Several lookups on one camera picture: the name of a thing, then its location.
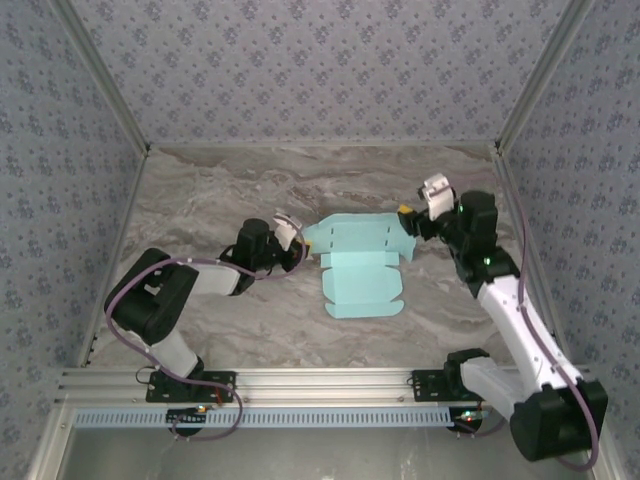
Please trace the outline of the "light blue paper box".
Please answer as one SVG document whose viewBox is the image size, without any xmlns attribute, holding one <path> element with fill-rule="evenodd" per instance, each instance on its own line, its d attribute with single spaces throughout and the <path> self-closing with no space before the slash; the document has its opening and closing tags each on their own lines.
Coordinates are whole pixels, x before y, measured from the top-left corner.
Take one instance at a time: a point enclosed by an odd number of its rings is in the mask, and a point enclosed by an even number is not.
<svg viewBox="0 0 640 480">
<path fill-rule="evenodd" d="M 337 213 L 304 229 L 310 254 L 320 258 L 325 309 L 335 319 L 391 317 L 405 303 L 402 261 L 416 239 L 395 213 Z"/>
</svg>

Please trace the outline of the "aluminium mounting rail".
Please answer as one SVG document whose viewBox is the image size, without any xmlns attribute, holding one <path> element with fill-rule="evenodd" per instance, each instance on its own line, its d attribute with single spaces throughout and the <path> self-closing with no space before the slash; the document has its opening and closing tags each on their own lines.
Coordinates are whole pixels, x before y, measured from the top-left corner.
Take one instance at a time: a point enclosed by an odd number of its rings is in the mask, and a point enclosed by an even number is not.
<svg viewBox="0 0 640 480">
<path fill-rule="evenodd" d="M 412 405 L 409 368 L 239 368 L 236 391 L 249 407 L 387 407 Z M 54 402 L 141 406 L 152 371 L 65 369 Z"/>
</svg>

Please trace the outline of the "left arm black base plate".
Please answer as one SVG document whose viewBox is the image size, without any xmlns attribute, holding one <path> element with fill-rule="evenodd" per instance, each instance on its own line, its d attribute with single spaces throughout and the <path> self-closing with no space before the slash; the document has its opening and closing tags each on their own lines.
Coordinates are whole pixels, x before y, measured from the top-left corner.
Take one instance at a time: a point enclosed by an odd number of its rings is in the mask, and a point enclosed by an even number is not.
<svg viewBox="0 0 640 480">
<path fill-rule="evenodd" d="M 232 393 L 221 385 L 234 389 L 236 376 L 234 371 L 202 371 L 197 377 L 207 385 L 194 385 L 156 371 L 149 377 L 145 400 L 147 403 L 232 403 Z"/>
</svg>

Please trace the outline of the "aluminium table side rail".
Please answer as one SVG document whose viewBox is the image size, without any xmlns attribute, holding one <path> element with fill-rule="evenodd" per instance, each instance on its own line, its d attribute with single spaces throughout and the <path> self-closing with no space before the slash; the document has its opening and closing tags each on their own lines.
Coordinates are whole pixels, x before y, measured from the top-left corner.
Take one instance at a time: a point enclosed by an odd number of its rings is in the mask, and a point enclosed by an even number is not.
<svg viewBox="0 0 640 480">
<path fill-rule="evenodd" d="M 495 175 L 503 192 L 504 201 L 512 219 L 515 235 L 520 243 L 523 259 L 525 288 L 538 315 L 551 336 L 558 344 L 560 353 L 566 360 L 570 359 L 568 343 L 564 335 L 563 325 L 552 299 L 550 287 L 538 255 L 533 235 L 530 231 L 525 209 L 521 203 L 518 187 L 508 161 L 499 153 L 493 156 Z"/>
<path fill-rule="evenodd" d="M 150 149 L 151 145 L 146 145 L 143 152 L 141 153 L 132 184 L 128 190 L 123 215 L 119 218 L 117 224 L 118 230 L 110 250 L 108 263 L 106 265 L 106 273 L 98 289 L 96 302 L 87 324 L 87 331 L 84 336 L 82 346 L 80 347 L 79 354 L 77 356 L 76 366 L 79 368 L 85 368 L 90 360 L 96 332 L 99 330 L 101 320 L 104 316 L 104 301 L 109 293 L 111 282 L 116 274 L 117 266 L 121 258 L 124 241 L 126 239 L 126 231 L 130 222 L 133 206 L 136 200 L 137 192 Z"/>
</svg>

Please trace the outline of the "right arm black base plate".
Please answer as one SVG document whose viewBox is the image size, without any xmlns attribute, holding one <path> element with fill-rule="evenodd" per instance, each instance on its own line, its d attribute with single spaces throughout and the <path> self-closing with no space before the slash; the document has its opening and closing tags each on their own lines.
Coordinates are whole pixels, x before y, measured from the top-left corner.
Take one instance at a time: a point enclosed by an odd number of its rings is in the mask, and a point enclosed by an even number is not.
<svg viewBox="0 0 640 480">
<path fill-rule="evenodd" d="M 482 398 L 462 384 L 458 371 L 413 370 L 407 380 L 415 402 L 480 402 Z"/>
</svg>

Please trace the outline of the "aluminium frame post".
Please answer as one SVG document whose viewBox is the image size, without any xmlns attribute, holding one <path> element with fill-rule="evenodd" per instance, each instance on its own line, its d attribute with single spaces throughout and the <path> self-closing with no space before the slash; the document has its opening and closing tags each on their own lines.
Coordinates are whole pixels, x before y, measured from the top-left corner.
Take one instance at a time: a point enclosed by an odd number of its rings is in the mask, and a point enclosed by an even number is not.
<svg viewBox="0 0 640 480">
<path fill-rule="evenodd" d="M 500 135 L 496 139 L 495 145 L 499 155 L 505 156 L 518 138 L 558 65 L 579 33 L 579 29 L 594 2 L 595 0 L 567 1 L 521 94 L 506 119 Z"/>
<path fill-rule="evenodd" d="M 149 144 L 71 0 L 47 1 L 115 115 L 124 135 L 139 154 L 146 155 Z"/>
</svg>

